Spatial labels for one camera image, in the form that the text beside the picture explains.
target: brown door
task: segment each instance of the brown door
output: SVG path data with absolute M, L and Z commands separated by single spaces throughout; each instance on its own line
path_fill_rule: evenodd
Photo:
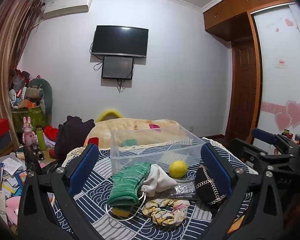
M 256 55 L 252 38 L 232 42 L 232 93 L 226 139 L 246 140 L 257 90 Z

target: television screen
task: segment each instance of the television screen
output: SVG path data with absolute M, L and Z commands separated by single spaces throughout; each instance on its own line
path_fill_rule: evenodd
M 91 54 L 146 57 L 148 29 L 98 25 Z
M 133 58 L 104 57 L 102 78 L 132 79 Z

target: yellow ball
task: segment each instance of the yellow ball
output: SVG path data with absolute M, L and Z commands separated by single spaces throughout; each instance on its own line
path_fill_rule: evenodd
M 188 170 L 188 166 L 184 161 L 175 161 L 170 164 L 169 174 L 174 179 L 182 178 Z

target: white air conditioner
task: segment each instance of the white air conditioner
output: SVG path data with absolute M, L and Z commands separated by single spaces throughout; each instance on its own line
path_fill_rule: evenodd
M 47 3 L 43 13 L 44 19 L 67 14 L 88 12 L 92 0 L 55 0 Z

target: green knit glove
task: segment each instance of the green knit glove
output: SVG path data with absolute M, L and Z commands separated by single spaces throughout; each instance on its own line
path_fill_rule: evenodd
M 139 203 L 137 191 L 150 172 L 151 164 L 135 163 L 112 176 L 113 187 L 107 203 L 112 206 L 133 206 Z

